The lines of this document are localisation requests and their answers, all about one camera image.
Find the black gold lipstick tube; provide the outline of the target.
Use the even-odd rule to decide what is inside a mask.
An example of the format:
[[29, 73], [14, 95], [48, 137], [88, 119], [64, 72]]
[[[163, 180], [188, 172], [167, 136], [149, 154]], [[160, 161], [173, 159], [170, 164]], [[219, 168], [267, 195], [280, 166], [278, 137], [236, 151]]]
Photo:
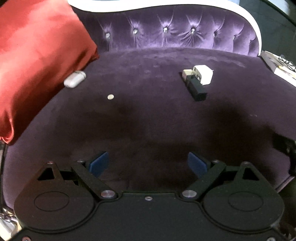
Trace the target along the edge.
[[200, 78], [190, 69], [182, 71], [182, 79], [185, 86], [195, 101], [204, 101], [207, 97], [207, 92], [201, 84]]

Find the white three-pin adapter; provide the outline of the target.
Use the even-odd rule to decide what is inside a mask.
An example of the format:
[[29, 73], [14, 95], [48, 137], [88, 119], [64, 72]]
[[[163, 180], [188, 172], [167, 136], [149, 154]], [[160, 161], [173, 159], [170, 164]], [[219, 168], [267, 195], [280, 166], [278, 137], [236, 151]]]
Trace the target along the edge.
[[193, 67], [193, 74], [200, 80], [201, 85], [209, 85], [211, 83], [213, 72], [207, 65], [195, 65]]

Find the small round coin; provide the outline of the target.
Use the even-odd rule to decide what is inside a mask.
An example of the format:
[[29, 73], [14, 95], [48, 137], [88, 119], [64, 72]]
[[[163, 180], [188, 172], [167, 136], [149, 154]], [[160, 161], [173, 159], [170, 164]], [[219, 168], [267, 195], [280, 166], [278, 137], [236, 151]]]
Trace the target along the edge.
[[107, 99], [108, 99], [108, 100], [112, 100], [112, 99], [114, 99], [114, 95], [113, 95], [113, 94], [109, 94], [109, 95], [107, 96]]

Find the black eyeglasses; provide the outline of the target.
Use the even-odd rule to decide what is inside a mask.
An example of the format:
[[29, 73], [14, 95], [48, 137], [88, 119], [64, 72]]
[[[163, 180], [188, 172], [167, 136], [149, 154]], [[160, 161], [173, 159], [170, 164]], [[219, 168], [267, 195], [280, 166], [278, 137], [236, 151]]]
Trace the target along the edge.
[[278, 59], [283, 65], [286, 65], [292, 69], [295, 68], [294, 63], [292, 61], [287, 60], [284, 55], [280, 55]]

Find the white earbuds case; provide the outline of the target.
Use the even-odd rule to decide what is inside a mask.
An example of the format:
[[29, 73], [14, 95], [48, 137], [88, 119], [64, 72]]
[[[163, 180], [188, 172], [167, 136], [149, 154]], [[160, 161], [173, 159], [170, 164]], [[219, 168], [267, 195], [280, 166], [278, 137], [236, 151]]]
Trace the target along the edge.
[[84, 71], [74, 71], [64, 80], [64, 86], [67, 88], [75, 88], [86, 78]]

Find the purple tufted velvet sofa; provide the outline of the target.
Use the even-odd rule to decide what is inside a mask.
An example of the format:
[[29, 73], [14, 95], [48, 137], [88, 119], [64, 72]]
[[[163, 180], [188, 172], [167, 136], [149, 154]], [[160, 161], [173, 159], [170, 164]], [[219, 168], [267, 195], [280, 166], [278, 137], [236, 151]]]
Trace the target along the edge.
[[[274, 187], [289, 178], [289, 158], [272, 137], [295, 138], [295, 88], [259, 57], [250, 16], [209, 4], [101, 13], [80, 1], [72, 9], [100, 57], [8, 147], [8, 207], [46, 162], [65, 169], [101, 151], [110, 159], [102, 179], [117, 190], [185, 188], [190, 151], [229, 165], [251, 162]], [[195, 65], [214, 71], [204, 101], [182, 79]]]

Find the red satin cushion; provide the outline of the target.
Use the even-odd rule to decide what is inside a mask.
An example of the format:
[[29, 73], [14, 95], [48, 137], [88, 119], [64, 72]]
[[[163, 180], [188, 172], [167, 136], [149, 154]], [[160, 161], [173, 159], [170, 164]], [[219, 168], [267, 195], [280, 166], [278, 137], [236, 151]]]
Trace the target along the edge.
[[1, 141], [15, 142], [64, 80], [99, 58], [67, 1], [1, 6]]

